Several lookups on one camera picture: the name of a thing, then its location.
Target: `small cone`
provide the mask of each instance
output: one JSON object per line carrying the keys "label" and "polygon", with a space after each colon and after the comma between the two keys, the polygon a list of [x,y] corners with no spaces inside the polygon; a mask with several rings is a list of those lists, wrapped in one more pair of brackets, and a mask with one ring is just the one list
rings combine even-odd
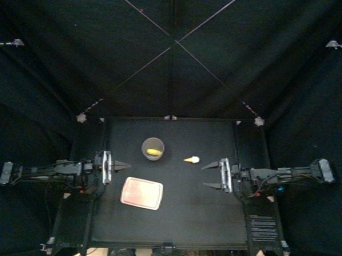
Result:
{"label": "small cone", "polygon": [[190,157],[190,158],[186,158],[186,159],[185,159],[185,162],[197,164],[197,163],[200,162],[200,157],[198,157],[198,156],[193,156],[193,157]]}

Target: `square plate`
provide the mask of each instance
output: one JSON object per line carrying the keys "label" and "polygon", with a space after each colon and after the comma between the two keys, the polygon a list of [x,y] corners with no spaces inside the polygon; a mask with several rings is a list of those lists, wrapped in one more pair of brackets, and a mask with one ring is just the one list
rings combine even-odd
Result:
{"label": "square plate", "polygon": [[164,184],[129,177],[122,191],[122,203],[158,210],[164,197]]}

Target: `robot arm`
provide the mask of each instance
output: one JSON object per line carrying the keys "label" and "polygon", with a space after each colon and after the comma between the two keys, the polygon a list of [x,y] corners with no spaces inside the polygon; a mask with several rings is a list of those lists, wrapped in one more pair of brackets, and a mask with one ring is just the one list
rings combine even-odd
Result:
{"label": "robot arm", "polygon": [[230,168],[229,159],[224,158],[205,166],[202,169],[221,167],[222,182],[204,183],[204,185],[222,189],[225,192],[250,194],[248,197],[254,197],[261,191],[280,187],[284,184],[301,181],[302,179],[313,179],[318,183],[335,183],[335,175],[331,163],[327,159],[316,160],[308,167],[278,168],[278,169],[240,169],[238,165]]}

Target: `yellow object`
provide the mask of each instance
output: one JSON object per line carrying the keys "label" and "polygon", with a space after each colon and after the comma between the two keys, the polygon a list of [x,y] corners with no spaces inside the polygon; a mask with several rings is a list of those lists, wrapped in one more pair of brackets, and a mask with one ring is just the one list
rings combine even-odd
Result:
{"label": "yellow object", "polygon": [[198,156],[193,156],[193,157],[185,159],[185,162],[197,164],[200,162],[200,157]]}
{"label": "yellow object", "polygon": [[162,151],[157,150],[157,149],[153,149],[153,148],[149,148],[146,150],[147,154],[149,155],[153,155],[153,156],[161,156],[162,155]]}

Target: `black curtain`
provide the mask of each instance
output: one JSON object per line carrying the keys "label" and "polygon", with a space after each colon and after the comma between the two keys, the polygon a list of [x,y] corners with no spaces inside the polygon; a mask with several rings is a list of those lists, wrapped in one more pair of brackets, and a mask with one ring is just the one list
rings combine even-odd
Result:
{"label": "black curtain", "polygon": [[[278,121],[268,132],[274,166],[309,166],[313,160],[327,158],[337,179],[342,176],[341,60],[342,51],[335,49],[327,49],[314,58],[301,80],[284,95],[284,104],[272,118]],[[310,187],[290,186],[281,198],[286,238],[298,251],[294,255],[341,255],[340,180],[328,186],[306,185]]]}

